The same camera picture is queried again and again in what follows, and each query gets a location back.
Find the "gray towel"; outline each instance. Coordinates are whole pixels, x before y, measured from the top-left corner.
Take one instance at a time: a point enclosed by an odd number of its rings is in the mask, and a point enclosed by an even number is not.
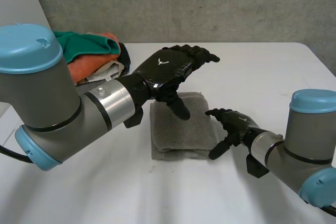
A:
[[[176,117],[163,102],[150,107],[152,159],[207,159],[209,151],[218,143],[212,120],[205,112],[207,101],[200,93],[179,93],[190,111],[190,119]]]

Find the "light blue joint cap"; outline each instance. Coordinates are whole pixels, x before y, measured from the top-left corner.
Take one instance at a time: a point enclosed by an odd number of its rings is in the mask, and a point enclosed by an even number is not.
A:
[[[17,24],[0,27],[0,73],[36,73],[63,56],[54,33],[44,26]]]
[[[22,126],[15,132],[15,139],[31,161],[41,170],[50,170],[62,164],[45,153],[25,132]]]
[[[336,111],[336,92],[322,89],[302,89],[294,92],[289,104],[291,110],[320,114]]]
[[[320,208],[336,202],[336,168],[325,168],[311,175],[302,184],[299,196]]]

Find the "table surface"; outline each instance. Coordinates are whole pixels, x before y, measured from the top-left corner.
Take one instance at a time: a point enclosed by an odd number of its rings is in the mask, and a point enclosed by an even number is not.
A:
[[[126,44],[131,71],[170,45]],[[285,134],[294,91],[336,90],[336,78],[303,44],[197,45],[221,61],[192,73],[179,91],[202,92],[210,108],[238,110],[276,133]],[[151,160],[149,104],[141,125],[119,125],[51,171],[0,155],[0,223],[335,223],[273,174],[250,176],[243,146],[216,161]],[[13,130],[21,124],[9,108],[0,143],[20,151]],[[224,138],[218,123],[216,130]]]

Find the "robotic arm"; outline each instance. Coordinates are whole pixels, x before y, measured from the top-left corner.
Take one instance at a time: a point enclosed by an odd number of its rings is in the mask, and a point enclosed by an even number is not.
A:
[[[245,145],[249,174],[260,178],[271,171],[305,202],[336,216],[336,92],[299,90],[292,96],[286,140],[266,131],[237,111],[214,109],[213,115],[228,132],[209,154],[217,159],[229,148]]]
[[[10,103],[24,125],[15,138],[27,156],[17,159],[50,170],[108,131],[138,125],[149,99],[166,102],[182,120],[190,117],[177,96],[179,84],[219,58],[200,47],[174,46],[153,54],[133,74],[79,96],[52,31],[38,25],[0,28],[0,101]]]

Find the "fingertip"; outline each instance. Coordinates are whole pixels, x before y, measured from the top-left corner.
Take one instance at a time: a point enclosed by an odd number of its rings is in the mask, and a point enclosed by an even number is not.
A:
[[[217,57],[216,55],[210,54],[210,56],[213,62],[219,62],[221,60],[220,57]]]
[[[180,118],[183,121],[187,121],[190,119],[190,112],[184,111],[182,114],[175,114],[178,118]]]

